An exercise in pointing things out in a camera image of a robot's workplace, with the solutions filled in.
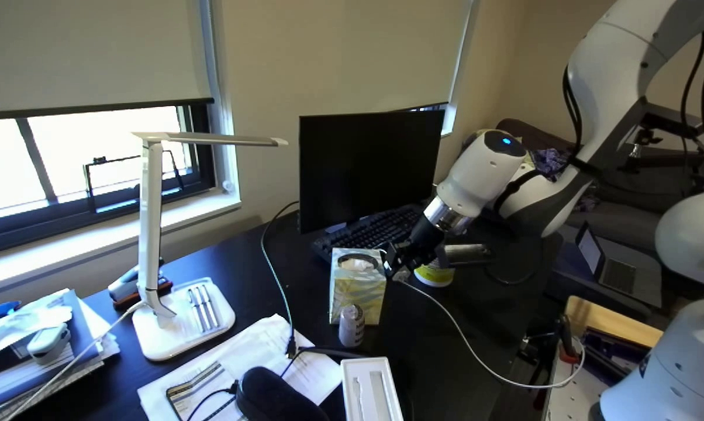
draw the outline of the computer monitor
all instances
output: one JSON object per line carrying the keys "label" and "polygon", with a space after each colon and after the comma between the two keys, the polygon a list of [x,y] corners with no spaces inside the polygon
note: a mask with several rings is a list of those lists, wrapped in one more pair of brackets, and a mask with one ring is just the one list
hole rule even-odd
{"label": "computer monitor", "polygon": [[300,230],[429,200],[441,120],[444,106],[300,118]]}

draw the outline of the desk lamp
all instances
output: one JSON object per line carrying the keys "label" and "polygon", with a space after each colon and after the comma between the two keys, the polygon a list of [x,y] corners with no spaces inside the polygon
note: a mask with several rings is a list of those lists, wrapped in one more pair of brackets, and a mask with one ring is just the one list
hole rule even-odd
{"label": "desk lamp", "polygon": [[142,306],[134,314],[141,351],[147,361],[169,361],[233,325],[233,312],[207,276],[190,281],[158,298],[161,245],[161,141],[200,146],[280,147],[282,138],[216,136],[216,134],[135,134],[142,141],[139,293]]}

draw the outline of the black desk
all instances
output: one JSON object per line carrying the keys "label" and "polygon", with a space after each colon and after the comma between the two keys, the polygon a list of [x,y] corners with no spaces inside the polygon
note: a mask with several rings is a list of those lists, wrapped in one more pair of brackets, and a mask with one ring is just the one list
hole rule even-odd
{"label": "black desk", "polygon": [[[481,270],[458,272],[455,284],[440,293],[440,300],[460,322],[472,346],[499,373],[510,374],[519,338],[530,325],[549,325],[562,306],[543,298],[549,278],[549,263],[559,238],[537,245],[536,238],[519,238],[496,228],[474,228],[493,253],[493,272],[517,278],[541,265],[537,276],[519,285],[489,281]],[[236,334],[262,317],[282,314],[276,285],[259,255],[259,230],[232,241],[203,249],[161,272],[172,281],[211,276],[239,322],[222,339]],[[269,250],[287,284],[296,327],[319,346],[336,346],[334,327],[327,322],[330,268],[310,255],[310,238],[300,236],[294,215],[276,223],[269,234]],[[114,322],[105,293],[86,300],[102,318]],[[196,358],[203,350],[190,351],[170,362],[147,362],[141,355],[134,325],[117,330],[121,353],[79,385],[39,402],[23,419],[144,419],[139,389]],[[392,362],[400,405],[406,419],[489,419],[500,385],[474,365],[448,322],[423,298],[404,285],[390,284],[386,293],[384,323],[368,338],[369,353],[384,353]],[[336,392],[323,408],[342,405]]]}

